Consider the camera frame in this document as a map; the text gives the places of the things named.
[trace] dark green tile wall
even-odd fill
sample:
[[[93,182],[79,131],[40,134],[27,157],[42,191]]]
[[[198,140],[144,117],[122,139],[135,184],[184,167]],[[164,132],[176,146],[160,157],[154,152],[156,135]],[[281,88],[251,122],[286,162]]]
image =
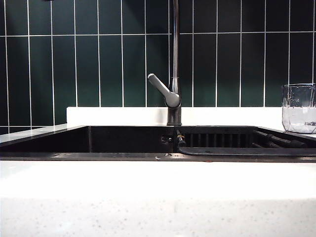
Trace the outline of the dark green tile wall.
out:
[[[242,35],[241,106],[263,106],[264,34]]]
[[[53,34],[73,34],[74,0],[54,0],[52,2]]]
[[[50,35],[50,4],[29,0],[30,34]]]
[[[216,35],[194,35],[194,106],[214,107],[215,88]]]
[[[0,126],[8,125],[6,93],[5,38],[0,38]]]
[[[147,36],[147,71],[155,72],[161,81],[168,85],[168,36]],[[159,91],[147,87],[147,106],[164,107],[164,99]]]
[[[6,34],[28,34],[28,9],[26,0],[6,0]]]
[[[122,106],[121,36],[100,37],[100,89],[102,107]]]
[[[4,26],[4,0],[0,0],[0,36],[5,35]]]
[[[73,36],[53,38],[55,123],[66,123],[66,108],[76,106],[75,41]]]
[[[240,34],[218,35],[217,106],[239,106]]]
[[[266,106],[279,107],[288,81],[288,33],[269,33],[266,38]]]
[[[120,34],[120,1],[99,1],[99,29],[101,34]]]
[[[165,106],[146,74],[172,76],[172,2],[0,0],[0,133],[65,123],[69,106]],[[313,0],[180,0],[182,106],[280,106],[288,80],[314,81],[313,13]]]
[[[78,106],[99,106],[98,40],[77,36]]]
[[[27,37],[7,38],[9,118],[12,126],[31,124],[28,53]]]
[[[123,37],[124,106],[144,107],[145,98],[145,38]]]
[[[53,125],[51,37],[32,37],[31,99],[32,125]]]

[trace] faucet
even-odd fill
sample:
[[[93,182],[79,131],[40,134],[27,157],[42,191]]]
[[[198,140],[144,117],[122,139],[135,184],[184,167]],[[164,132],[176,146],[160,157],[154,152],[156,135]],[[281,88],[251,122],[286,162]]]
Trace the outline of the faucet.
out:
[[[179,0],[173,0],[173,77],[169,89],[156,77],[148,75],[148,81],[164,96],[168,106],[167,126],[181,126],[181,90],[179,82]]]

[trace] white grout line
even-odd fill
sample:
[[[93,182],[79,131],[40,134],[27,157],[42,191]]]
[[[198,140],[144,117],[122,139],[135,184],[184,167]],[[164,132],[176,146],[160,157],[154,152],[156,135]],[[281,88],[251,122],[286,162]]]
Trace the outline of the white grout line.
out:
[[[192,0],[192,107],[194,107],[194,0]]]
[[[101,69],[100,69],[100,20],[99,20],[99,0],[97,0],[97,20],[98,20],[98,77],[99,77],[99,107],[101,107]]]
[[[241,40],[242,40],[242,0],[240,0],[240,56],[239,56],[239,107],[241,107]]]
[[[267,0],[265,0],[265,32],[267,30]],[[266,49],[267,49],[267,33],[265,33],[265,53],[263,65],[263,107],[266,106]]]
[[[215,65],[215,107],[217,107],[217,91],[218,91],[218,0],[216,0],[216,65]]]
[[[8,120],[8,133],[10,133],[10,108],[9,108],[9,76],[8,76],[8,42],[7,42],[7,33],[6,33],[6,8],[5,3],[6,0],[3,1],[3,9],[4,9],[4,34],[5,34],[5,71],[6,71],[6,105],[7,105],[7,120]]]
[[[77,83],[77,43],[76,43],[76,0],[74,0],[74,40],[75,40],[75,85],[76,85],[76,107],[78,107],[78,83]]]
[[[170,86],[170,0],[168,0],[168,87]]]
[[[32,93],[31,93],[31,47],[30,47],[30,11],[29,0],[27,0],[27,13],[28,13],[28,57],[29,57],[29,88],[30,88],[30,125],[32,126]]]
[[[50,2],[50,31],[51,31],[51,81],[53,95],[53,125],[55,125],[55,86],[54,86],[54,51],[53,51],[53,10]]]
[[[144,19],[145,19],[145,107],[147,107],[147,29],[146,29],[146,0],[144,0],[144,7],[145,7],[145,13],[144,13]]]
[[[315,55],[315,0],[313,1],[313,70],[312,70],[312,83],[314,83],[314,55]]]
[[[288,63],[287,63],[287,84],[290,85],[290,26],[291,26],[291,0],[289,0],[289,5],[288,5]]]
[[[314,33],[314,31],[248,31],[241,32],[243,34],[263,34],[263,33]],[[180,33],[181,35],[192,35],[192,33]],[[240,34],[239,32],[196,32],[194,35],[215,35],[215,34]],[[144,36],[145,34],[65,34],[65,35],[53,35],[53,36]],[[148,36],[167,36],[172,33],[146,33]],[[30,37],[48,37],[50,35],[30,35]],[[16,36],[0,36],[1,37],[28,37],[28,35],[16,35]]]
[[[120,32],[122,56],[122,107],[124,107],[124,65],[123,65],[123,0],[120,0]]]

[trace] glass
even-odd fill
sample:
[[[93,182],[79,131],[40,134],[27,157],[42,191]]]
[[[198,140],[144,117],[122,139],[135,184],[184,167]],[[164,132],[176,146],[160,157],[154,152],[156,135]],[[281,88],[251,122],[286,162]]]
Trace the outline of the glass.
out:
[[[282,124],[285,131],[316,133],[315,84],[283,87]]]

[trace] kitchen sink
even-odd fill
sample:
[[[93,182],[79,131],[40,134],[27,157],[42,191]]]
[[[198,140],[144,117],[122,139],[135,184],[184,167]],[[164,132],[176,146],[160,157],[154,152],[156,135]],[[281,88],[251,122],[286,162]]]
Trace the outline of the kitchen sink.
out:
[[[316,138],[255,126],[82,126],[0,143],[7,153],[316,157]]]

